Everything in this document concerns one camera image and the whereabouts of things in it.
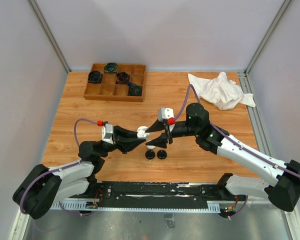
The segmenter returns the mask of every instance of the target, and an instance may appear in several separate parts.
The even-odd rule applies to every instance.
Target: wooden tray
[[[94,63],[92,71],[99,71],[103,74],[102,81],[99,84],[88,83],[84,90],[86,100],[101,101],[122,101],[122,102],[143,102],[146,93],[146,65],[142,64],[118,64],[118,73],[126,72],[130,75],[130,82],[142,86],[141,96],[128,96],[129,87],[125,84],[116,84],[115,73],[105,73],[106,63]]]

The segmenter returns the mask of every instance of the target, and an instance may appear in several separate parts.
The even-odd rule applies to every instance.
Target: wooden tabletop
[[[136,131],[139,126],[151,126],[158,118],[161,107],[174,109],[177,115],[184,101],[188,81],[187,72],[148,72],[144,102],[118,102],[85,100],[83,97],[88,72],[70,72],[56,113],[52,131],[43,157],[47,167],[63,165],[78,159],[78,147],[74,139],[74,123],[79,118],[103,120]],[[218,76],[217,72],[191,72],[206,79]],[[239,83],[236,72],[228,72],[228,79]],[[196,99],[190,94],[188,103]],[[232,110],[219,110],[201,99],[215,125],[229,131],[239,140],[257,149],[247,108],[238,104]],[[179,120],[185,119],[185,112]],[[88,122],[77,127],[79,142],[99,141],[101,128]],[[159,136],[151,133],[150,139]],[[145,158],[147,147],[138,146],[128,154],[116,150],[105,158],[105,164],[96,178],[101,181],[153,181],[153,182],[217,182],[224,173],[243,177],[256,175],[247,168],[222,156],[202,150],[194,137],[173,139],[168,145],[167,158]]]

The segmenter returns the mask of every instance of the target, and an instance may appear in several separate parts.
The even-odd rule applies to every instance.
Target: gray wall
[[[27,1],[0,1],[0,240],[14,191],[41,161],[66,73]]]
[[[300,0],[291,5],[250,78],[275,157],[300,162]]]
[[[283,0],[37,0],[73,70],[244,69]]]

